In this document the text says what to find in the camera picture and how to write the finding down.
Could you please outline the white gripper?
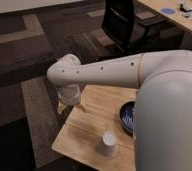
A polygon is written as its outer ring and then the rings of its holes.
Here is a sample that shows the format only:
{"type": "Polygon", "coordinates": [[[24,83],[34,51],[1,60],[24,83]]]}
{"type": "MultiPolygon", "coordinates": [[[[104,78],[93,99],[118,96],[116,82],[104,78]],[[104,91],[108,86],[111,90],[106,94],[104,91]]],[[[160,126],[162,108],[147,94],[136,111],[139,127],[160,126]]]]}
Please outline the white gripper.
{"type": "Polygon", "coordinates": [[[74,106],[76,105],[78,109],[86,112],[84,105],[78,104],[81,101],[81,91],[77,84],[68,85],[66,87],[60,87],[58,89],[58,114],[62,114],[62,112],[66,109],[67,105],[74,106]]]}

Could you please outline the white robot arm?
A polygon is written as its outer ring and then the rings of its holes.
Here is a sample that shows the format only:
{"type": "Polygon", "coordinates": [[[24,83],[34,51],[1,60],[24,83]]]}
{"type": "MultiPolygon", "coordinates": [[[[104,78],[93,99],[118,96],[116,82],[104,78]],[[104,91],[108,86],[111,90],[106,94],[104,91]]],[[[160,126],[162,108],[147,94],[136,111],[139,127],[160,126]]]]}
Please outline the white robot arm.
{"type": "Polygon", "coordinates": [[[192,171],[192,51],[168,50],[82,64],[67,54],[47,70],[59,101],[80,102],[82,85],[136,88],[136,171],[192,171]]]}

